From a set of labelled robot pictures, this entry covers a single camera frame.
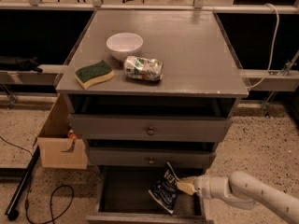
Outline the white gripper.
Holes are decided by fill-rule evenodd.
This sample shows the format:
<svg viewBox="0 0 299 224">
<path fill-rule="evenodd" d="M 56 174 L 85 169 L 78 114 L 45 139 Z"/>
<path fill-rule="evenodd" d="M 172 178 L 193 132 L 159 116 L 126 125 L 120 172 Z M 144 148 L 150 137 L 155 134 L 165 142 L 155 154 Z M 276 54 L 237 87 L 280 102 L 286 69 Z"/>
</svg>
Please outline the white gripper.
<svg viewBox="0 0 299 224">
<path fill-rule="evenodd" d="M 183 177 L 177 182 L 177 187 L 188 195 L 196 192 L 202 199 L 216 199 L 221 196 L 221 178 L 216 176 Z"/>
</svg>

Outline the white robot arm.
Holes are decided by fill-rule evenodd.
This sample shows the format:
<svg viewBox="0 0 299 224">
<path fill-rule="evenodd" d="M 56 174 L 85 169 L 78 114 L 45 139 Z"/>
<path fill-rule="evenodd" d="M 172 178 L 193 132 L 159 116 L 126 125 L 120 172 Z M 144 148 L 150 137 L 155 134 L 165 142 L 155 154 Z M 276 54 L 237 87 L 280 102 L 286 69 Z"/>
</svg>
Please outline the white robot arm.
<svg viewBox="0 0 299 224">
<path fill-rule="evenodd" d="M 299 200 L 274 189 L 247 173 L 236 171 L 229 177 L 199 175 L 181 178 L 179 190 L 202 199 L 218 199 L 239 209 L 250 210 L 260 203 L 288 224 L 299 224 Z"/>
</svg>

